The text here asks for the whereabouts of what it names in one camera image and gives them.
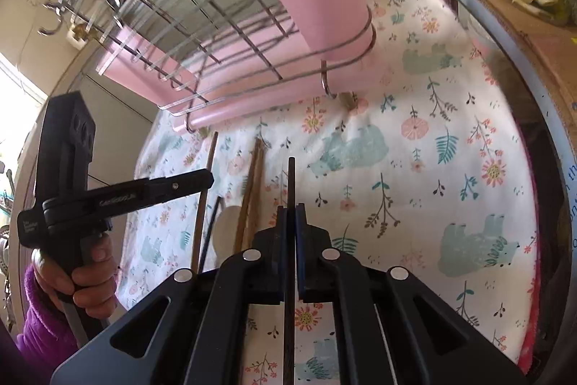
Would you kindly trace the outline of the purple sleeve forearm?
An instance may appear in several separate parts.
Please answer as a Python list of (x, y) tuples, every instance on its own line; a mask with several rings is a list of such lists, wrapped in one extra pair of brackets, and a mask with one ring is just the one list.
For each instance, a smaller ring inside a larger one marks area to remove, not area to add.
[(48, 384), (54, 371), (74, 355), (78, 347), (65, 315), (42, 290), (32, 266), (26, 269), (25, 290), (26, 323), (16, 344), (38, 376), (39, 384)]

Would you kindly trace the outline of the person's left hand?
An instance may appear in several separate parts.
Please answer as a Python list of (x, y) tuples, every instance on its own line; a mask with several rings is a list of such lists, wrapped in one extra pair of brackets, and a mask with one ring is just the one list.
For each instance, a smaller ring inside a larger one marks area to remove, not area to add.
[(58, 293), (70, 295), (73, 303), (84, 309), (88, 316), (107, 320), (116, 308), (113, 244), (108, 235), (102, 236), (91, 246), (92, 262), (75, 269), (71, 276), (47, 254), (35, 249), (31, 254), (31, 266), (40, 288), (48, 295), (56, 308), (63, 312)]

